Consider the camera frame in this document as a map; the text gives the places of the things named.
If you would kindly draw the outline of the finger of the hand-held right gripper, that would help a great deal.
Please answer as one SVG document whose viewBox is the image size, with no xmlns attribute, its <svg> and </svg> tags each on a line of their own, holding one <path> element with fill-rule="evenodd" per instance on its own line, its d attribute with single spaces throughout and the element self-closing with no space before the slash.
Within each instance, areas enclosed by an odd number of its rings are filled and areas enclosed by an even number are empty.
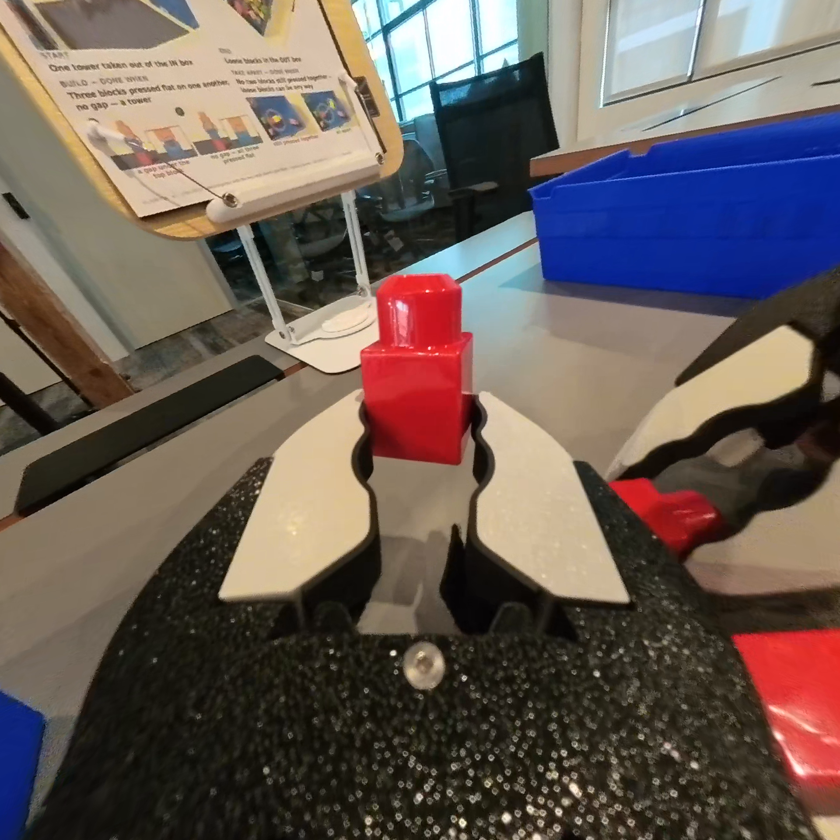
<svg viewBox="0 0 840 840">
<path fill-rule="evenodd" d="M 735 465 L 708 455 L 686 465 L 688 489 L 709 500 L 722 517 L 718 533 L 700 545 L 729 539 L 761 513 L 792 508 L 814 495 L 835 463 L 803 453 L 753 453 Z"/>
<path fill-rule="evenodd" d="M 792 327 L 766 333 L 668 391 L 606 471 L 608 480 L 653 480 L 725 439 L 751 433 L 786 438 L 823 403 L 823 364 L 813 341 Z"/>
</svg>

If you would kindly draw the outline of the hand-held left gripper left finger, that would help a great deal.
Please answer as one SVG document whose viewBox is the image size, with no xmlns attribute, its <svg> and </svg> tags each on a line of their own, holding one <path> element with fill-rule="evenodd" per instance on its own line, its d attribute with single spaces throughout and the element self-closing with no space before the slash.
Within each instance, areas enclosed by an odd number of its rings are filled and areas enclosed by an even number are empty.
<svg viewBox="0 0 840 840">
<path fill-rule="evenodd" d="M 325 408 L 273 455 L 217 596 L 291 606 L 301 624 L 352 631 L 382 575 L 371 430 L 362 391 Z"/>
</svg>

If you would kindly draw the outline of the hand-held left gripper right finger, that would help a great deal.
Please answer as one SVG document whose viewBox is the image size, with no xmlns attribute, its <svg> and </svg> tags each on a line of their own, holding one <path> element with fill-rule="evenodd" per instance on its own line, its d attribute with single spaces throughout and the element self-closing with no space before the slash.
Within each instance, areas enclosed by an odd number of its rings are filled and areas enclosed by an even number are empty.
<svg viewBox="0 0 840 840">
<path fill-rule="evenodd" d="M 472 397 L 476 483 L 439 585 L 462 634 L 574 636 L 573 607 L 628 611 L 631 595 L 574 459 L 489 392 Z"/>
</svg>

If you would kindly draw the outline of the red mega block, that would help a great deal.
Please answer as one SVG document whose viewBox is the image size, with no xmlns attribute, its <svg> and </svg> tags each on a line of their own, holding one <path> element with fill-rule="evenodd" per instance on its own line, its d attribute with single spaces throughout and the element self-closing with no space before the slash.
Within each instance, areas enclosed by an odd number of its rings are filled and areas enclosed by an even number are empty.
<svg viewBox="0 0 840 840">
<path fill-rule="evenodd" d="M 732 637 L 794 791 L 818 816 L 838 816 L 839 630 Z"/>
<path fill-rule="evenodd" d="M 474 337 L 447 274 L 396 275 L 375 294 L 379 337 L 360 353 L 375 456 L 459 465 L 473 399 Z"/>
<path fill-rule="evenodd" d="M 721 512 L 695 490 L 659 491 L 649 479 L 620 479 L 608 485 L 679 560 L 725 535 Z"/>
</svg>

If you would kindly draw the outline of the blue plastic bin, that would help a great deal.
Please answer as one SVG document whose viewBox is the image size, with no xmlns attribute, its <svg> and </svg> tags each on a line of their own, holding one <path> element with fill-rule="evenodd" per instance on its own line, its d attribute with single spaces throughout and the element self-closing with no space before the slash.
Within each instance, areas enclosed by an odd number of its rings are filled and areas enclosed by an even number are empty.
<svg viewBox="0 0 840 840">
<path fill-rule="evenodd" d="M 838 266 L 838 112 L 622 150 L 530 195 L 546 280 L 768 298 Z"/>
<path fill-rule="evenodd" d="M 28 820 L 46 718 L 1 693 L 1 838 L 19 839 Z"/>
</svg>

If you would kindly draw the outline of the grey table brown edge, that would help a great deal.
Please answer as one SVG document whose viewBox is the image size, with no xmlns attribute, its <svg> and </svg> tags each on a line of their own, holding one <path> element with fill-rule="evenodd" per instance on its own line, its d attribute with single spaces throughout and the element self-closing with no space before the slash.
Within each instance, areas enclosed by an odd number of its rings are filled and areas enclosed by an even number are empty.
<svg viewBox="0 0 840 840">
<path fill-rule="evenodd" d="M 532 159 L 531 173 L 572 172 L 619 151 L 838 112 L 838 52 L 816 50 L 596 110 L 571 145 Z"/>
</svg>

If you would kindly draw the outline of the white framed window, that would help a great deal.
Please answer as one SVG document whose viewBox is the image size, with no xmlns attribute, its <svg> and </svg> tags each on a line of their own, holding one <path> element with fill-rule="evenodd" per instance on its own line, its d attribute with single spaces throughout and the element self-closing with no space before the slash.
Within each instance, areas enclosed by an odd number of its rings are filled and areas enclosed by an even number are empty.
<svg viewBox="0 0 840 840">
<path fill-rule="evenodd" d="M 838 44 L 838 1 L 611 1 L 600 104 Z"/>
</svg>

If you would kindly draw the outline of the brown wooden beam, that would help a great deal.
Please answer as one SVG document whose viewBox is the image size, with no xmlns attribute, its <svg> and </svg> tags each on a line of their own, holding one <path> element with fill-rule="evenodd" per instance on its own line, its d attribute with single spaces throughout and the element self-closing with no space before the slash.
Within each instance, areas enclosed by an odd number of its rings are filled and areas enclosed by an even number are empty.
<svg viewBox="0 0 840 840">
<path fill-rule="evenodd" d="M 32 339 L 75 392 L 97 409 L 134 394 L 25 259 L 1 245 L 3 311 Z"/>
</svg>

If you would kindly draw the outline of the white poster ledge bar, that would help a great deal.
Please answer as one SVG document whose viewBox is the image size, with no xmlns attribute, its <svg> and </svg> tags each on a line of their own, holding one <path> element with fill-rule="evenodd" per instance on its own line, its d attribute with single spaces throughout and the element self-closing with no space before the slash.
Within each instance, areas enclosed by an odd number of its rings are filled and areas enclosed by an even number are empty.
<svg viewBox="0 0 840 840">
<path fill-rule="evenodd" d="M 312 203 L 319 196 L 346 193 L 377 180 L 384 162 L 382 152 L 357 151 L 258 175 L 226 187 L 206 205 L 205 214 L 211 223 L 221 225 L 271 209 Z"/>
</svg>

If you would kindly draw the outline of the black mesh office chair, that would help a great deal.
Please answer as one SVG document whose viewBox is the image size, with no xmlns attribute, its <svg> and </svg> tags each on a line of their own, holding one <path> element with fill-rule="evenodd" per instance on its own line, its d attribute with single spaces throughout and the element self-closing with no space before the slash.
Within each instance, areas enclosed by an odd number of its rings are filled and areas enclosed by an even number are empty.
<svg viewBox="0 0 840 840">
<path fill-rule="evenodd" d="M 543 53 L 429 90 L 456 241 L 531 211 L 530 162 L 560 147 Z"/>
</svg>

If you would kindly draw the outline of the large grid window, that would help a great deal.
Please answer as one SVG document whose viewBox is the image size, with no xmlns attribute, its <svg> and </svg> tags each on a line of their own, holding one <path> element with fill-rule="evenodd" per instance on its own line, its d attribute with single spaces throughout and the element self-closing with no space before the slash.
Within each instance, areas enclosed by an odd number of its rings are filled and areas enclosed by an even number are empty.
<svg viewBox="0 0 840 840">
<path fill-rule="evenodd" d="M 515 1 L 353 1 L 399 123 L 433 112 L 433 82 L 518 62 Z"/>
</svg>

